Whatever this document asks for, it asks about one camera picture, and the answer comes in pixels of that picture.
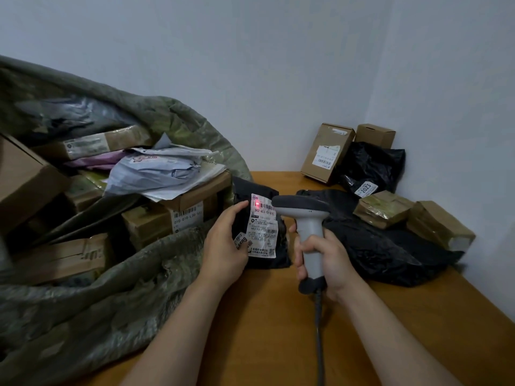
person's right hand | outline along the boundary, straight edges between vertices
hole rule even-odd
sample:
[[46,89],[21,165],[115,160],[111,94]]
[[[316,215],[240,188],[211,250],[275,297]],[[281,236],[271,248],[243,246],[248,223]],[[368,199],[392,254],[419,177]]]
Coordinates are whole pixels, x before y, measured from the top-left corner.
[[[297,226],[293,224],[289,231],[297,231]],[[327,295],[332,300],[340,300],[345,287],[354,284],[361,277],[349,260],[349,255],[342,243],[336,238],[334,233],[324,228],[324,238],[319,236],[309,236],[304,242],[300,242],[299,236],[295,238],[294,253],[297,267],[297,278],[299,280],[307,278],[307,270],[304,266],[304,255],[302,252],[319,251],[322,253],[322,268],[327,282]]]

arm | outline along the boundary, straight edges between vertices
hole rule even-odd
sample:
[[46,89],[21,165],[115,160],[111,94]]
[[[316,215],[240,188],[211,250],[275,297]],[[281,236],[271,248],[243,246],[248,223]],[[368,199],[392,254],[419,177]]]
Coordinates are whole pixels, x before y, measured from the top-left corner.
[[391,310],[361,279],[336,236],[324,229],[324,238],[295,241],[299,279],[307,276],[302,252],[323,254],[328,296],[347,311],[383,386],[442,385],[461,383],[442,366],[400,323]]
[[204,345],[223,293],[243,272],[248,243],[237,250],[231,237],[240,202],[225,210],[209,231],[197,279],[156,338],[121,383],[122,386],[193,386],[197,383]]

hand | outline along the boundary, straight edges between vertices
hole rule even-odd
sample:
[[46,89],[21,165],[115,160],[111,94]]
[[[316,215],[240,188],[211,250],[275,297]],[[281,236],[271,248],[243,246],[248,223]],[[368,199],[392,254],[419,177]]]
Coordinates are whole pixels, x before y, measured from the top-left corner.
[[[289,231],[297,231],[296,224],[293,224]],[[344,288],[354,284],[361,277],[349,260],[349,255],[341,242],[334,233],[324,228],[324,238],[319,236],[309,236],[304,242],[300,242],[300,237],[295,238],[294,253],[297,267],[297,278],[299,280],[307,278],[307,270],[304,266],[304,255],[302,252],[319,251],[322,253],[322,268],[327,282],[327,295],[332,300],[340,301]]]
[[222,212],[204,241],[202,267],[198,279],[215,285],[222,293],[238,280],[249,258],[248,241],[237,249],[231,233],[236,214],[247,207],[248,203],[239,202]]

wooden table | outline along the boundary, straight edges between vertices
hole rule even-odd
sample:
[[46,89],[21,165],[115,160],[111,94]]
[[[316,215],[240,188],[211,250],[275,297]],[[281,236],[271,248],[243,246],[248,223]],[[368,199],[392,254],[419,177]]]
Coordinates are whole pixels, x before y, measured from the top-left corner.
[[[324,188],[298,172],[254,172],[253,176],[281,194]],[[410,289],[370,284],[464,385],[515,385],[515,324],[453,268]],[[323,320],[327,385],[379,385],[341,308],[327,304]],[[138,357],[70,384],[118,384]],[[315,385],[316,372],[314,305],[297,291],[294,268],[245,271],[218,308],[198,384]]]

person's left hand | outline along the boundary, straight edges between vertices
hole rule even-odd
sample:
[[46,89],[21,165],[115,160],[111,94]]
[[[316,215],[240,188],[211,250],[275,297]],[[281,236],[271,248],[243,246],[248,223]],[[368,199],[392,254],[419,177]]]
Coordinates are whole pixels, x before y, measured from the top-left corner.
[[249,258],[248,241],[237,249],[231,232],[236,214],[247,207],[248,203],[239,202],[222,212],[205,238],[198,279],[215,285],[222,292],[238,280]]

